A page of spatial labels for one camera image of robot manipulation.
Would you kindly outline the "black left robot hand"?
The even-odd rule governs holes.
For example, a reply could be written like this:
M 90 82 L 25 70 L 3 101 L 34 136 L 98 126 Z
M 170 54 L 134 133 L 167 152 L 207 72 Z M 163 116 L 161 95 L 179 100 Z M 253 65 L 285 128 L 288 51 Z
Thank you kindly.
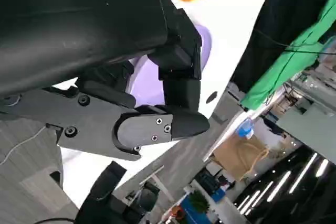
M 135 161 L 209 129 L 202 39 L 171 0 L 1 0 L 1 112 L 61 147 Z

